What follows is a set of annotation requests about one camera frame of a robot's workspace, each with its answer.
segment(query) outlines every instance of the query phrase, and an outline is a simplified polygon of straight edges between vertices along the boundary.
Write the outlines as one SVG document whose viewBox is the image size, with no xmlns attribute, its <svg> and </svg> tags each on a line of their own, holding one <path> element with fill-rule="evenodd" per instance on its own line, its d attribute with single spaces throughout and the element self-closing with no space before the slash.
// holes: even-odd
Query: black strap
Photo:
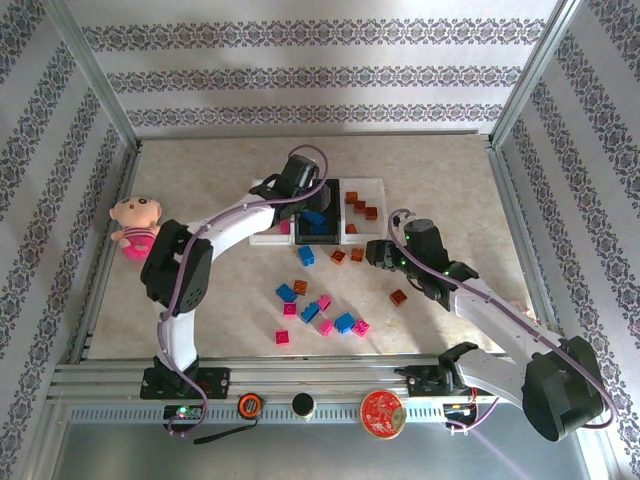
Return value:
<svg viewBox="0 0 640 480">
<path fill-rule="evenodd" d="M 251 430 L 253 427 L 258 425 L 258 420 L 253 425 L 244 425 L 242 427 L 234 428 L 232 430 L 227 430 L 226 432 L 216 433 L 215 435 L 209 435 L 208 437 L 196 438 L 193 441 L 194 445 L 203 445 L 205 443 L 213 442 L 214 440 L 218 440 L 220 438 L 226 437 L 227 435 L 231 435 L 232 433 L 244 432 L 245 430 Z"/>
</svg>

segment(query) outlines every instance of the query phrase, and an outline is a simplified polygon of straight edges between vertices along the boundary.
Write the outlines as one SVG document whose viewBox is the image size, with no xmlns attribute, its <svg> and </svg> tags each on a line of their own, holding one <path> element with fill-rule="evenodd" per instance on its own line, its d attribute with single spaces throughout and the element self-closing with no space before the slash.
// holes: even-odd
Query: blue lego brick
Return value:
<svg viewBox="0 0 640 480">
<path fill-rule="evenodd" d="M 318 212 L 302 212 L 302 218 L 316 226 L 324 225 L 327 221 L 327 217 Z"/>
<path fill-rule="evenodd" d="M 305 308 L 304 311 L 300 314 L 300 318 L 302 318 L 302 321 L 304 323 L 309 323 L 311 322 L 311 320 L 313 320 L 313 317 L 315 317 L 319 311 L 320 307 L 318 306 L 318 304 L 316 302 L 311 302 L 309 306 Z"/>
<path fill-rule="evenodd" d="M 327 225 L 311 225 L 309 233 L 311 235 L 329 235 L 329 227 Z"/>
<path fill-rule="evenodd" d="M 351 315 L 350 313 L 345 313 L 344 315 L 339 316 L 338 318 L 336 318 L 336 321 L 334 323 L 336 330 L 338 330 L 340 333 L 347 333 L 355 326 L 355 324 L 356 319 L 353 318 L 353 315 Z"/>
<path fill-rule="evenodd" d="M 291 290 L 286 283 L 276 288 L 276 295 L 278 295 L 284 303 L 293 303 L 296 301 L 296 298 L 298 298 L 298 294 Z"/>
<path fill-rule="evenodd" d="M 309 247 L 308 245 L 299 248 L 298 255 L 300 255 L 302 265 L 304 265 L 305 267 L 313 265 L 316 262 L 316 257 L 314 257 L 313 252 L 311 251 L 311 247 Z"/>
</svg>

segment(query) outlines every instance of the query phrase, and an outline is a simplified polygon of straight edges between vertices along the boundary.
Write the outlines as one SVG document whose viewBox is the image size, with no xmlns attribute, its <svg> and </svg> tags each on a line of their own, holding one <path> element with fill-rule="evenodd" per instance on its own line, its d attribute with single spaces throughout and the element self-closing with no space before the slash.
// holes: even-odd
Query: patterned wallpaper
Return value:
<svg viewBox="0 0 640 480">
<path fill-rule="evenodd" d="M 555 1 L 69 3 L 138 135 L 172 137 L 489 133 Z"/>
<path fill-rule="evenodd" d="M 620 410 L 620 478 L 640 478 L 639 9 L 584 2 L 503 145 L 556 316 Z"/>
<path fill-rule="evenodd" d="M 1 0 L 0 16 L 0 479 L 8 479 L 23 470 L 53 367 L 95 278 L 124 145 L 39 2 Z"/>
</svg>

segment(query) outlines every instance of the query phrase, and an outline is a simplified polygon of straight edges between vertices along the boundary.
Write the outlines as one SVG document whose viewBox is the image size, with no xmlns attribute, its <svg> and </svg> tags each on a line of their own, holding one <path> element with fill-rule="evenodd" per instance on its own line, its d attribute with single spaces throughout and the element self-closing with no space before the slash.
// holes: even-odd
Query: plush doll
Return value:
<svg viewBox="0 0 640 480">
<path fill-rule="evenodd" d="M 160 215 L 162 207 L 155 200 L 125 198 L 109 210 L 109 216 L 124 227 L 124 230 L 112 233 L 111 240 L 119 242 L 128 259 L 146 260 L 160 230 L 157 225 Z"/>
</svg>

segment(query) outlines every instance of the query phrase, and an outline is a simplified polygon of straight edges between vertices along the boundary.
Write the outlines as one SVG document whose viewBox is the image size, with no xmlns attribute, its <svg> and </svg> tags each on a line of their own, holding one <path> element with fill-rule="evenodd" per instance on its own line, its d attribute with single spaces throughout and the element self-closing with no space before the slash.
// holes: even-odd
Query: doll head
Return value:
<svg viewBox="0 0 640 480">
<path fill-rule="evenodd" d="M 123 227 L 153 227 L 161 215 L 160 204 L 145 197 L 125 198 L 109 210 L 109 216 Z"/>
</svg>

